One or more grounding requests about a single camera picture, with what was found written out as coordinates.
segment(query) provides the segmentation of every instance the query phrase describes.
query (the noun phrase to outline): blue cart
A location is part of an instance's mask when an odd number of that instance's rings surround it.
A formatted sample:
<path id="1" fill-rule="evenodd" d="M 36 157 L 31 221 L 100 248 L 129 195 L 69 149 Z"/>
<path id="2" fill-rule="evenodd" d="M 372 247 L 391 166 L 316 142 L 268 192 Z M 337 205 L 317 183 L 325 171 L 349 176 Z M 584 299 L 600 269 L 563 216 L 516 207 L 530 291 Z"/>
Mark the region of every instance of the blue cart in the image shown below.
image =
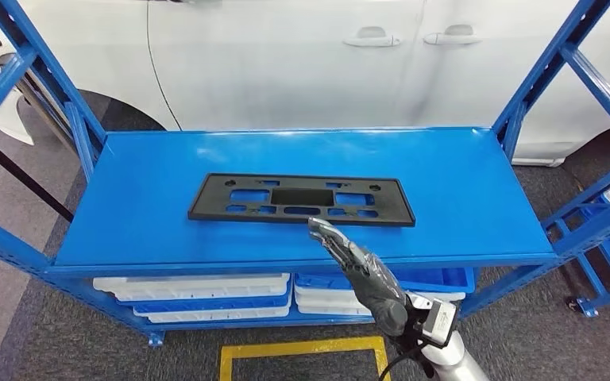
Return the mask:
<path id="1" fill-rule="evenodd" d="M 540 222 L 510 164 L 523 117 L 564 63 L 610 114 L 610 86 L 578 50 L 609 5 L 579 1 L 489 129 L 107 133 L 17 1 L 0 0 L 0 27 L 17 48 L 0 73 L 0 103 L 25 73 L 35 75 L 52 114 L 71 126 L 88 180 L 54 258 L 0 227 L 0 260 L 143 333 L 152 345 L 172 329 L 355 322 L 294 307 L 269 320 L 156 324 L 87 279 L 329 271 L 337 264 L 304 225 L 187 219 L 199 184 L 211 172 L 392 178 L 400 180 L 416 225 L 353 226 L 346 233 L 390 267 L 516 266 L 462 303 L 461 316 L 473 314 L 610 237 L 610 204 L 597 198 L 610 186 L 610 173 Z M 568 227 L 570 216 L 591 209 L 599 213 Z"/>

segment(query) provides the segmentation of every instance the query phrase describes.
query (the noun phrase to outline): stacked bins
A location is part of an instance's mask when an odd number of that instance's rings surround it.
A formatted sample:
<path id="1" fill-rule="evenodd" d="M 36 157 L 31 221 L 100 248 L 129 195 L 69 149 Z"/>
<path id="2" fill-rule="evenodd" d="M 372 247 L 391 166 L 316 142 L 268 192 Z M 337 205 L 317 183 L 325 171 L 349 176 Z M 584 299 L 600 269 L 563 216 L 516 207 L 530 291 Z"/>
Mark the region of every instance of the stacked bins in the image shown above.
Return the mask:
<path id="1" fill-rule="evenodd" d="M 291 306 L 290 274 L 95 278 L 97 290 L 153 323 L 279 318 Z"/>

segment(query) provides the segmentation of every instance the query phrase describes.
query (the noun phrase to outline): yellow tape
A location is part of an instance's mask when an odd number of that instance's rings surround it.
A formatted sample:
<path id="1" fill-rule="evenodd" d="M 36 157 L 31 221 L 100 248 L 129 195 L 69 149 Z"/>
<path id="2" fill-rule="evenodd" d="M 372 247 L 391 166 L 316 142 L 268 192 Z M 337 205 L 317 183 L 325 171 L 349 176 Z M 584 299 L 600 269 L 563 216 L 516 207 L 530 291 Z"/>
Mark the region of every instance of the yellow tape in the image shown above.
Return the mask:
<path id="1" fill-rule="evenodd" d="M 293 343 L 224 346 L 221 348 L 221 368 L 218 379 L 219 381 L 232 381 L 233 359 L 362 351 L 367 349 L 372 349 L 375 352 L 377 374 L 380 375 L 384 368 L 387 367 L 387 353 L 384 350 L 384 339 L 379 336 L 296 341 Z M 384 377 L 384 379 L 391 381 L 389 375 Z"/>

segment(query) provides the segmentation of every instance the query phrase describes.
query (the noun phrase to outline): blue shelf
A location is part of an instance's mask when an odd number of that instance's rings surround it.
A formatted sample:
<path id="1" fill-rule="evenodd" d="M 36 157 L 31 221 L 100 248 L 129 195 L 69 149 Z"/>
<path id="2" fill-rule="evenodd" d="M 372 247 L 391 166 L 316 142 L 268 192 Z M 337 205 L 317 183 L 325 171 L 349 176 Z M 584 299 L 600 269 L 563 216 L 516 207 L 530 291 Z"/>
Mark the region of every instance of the blue shelf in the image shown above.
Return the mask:
<path id="1" fill-rule="evenodd" d="M 345 227 L 387 265 L 556 258 L 489 129 L 149 132 L 109 134 L 48 271 L 102 276 L 337 268 L 301 224 L 189 221 L 187 209 L 209 172 L 399 179 L 415 227 Z"/>

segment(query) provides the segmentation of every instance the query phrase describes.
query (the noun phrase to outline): car door handle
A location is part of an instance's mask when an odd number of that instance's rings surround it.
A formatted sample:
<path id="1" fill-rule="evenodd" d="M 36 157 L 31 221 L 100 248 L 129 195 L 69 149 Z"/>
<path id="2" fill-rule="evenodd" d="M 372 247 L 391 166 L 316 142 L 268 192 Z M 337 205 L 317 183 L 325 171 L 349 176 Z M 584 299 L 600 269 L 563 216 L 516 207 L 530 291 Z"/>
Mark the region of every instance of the car door handle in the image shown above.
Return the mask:
<path id="1" fill-rule="evenodd" d="M 394 33 L 386 33 L 380 26 L 365 26 L 354 37 L 346 38 L 342 43 L 358 48 L 387 48 L 400 44 L 401 38 Z"/>
<path id="2" fill-rule="evenodd" d="M 457 24 L 446 28 L 443 33 L 430 33 L 423 38 L 429 45 L 468 45 L 481 42 L 471 25 Z"/>

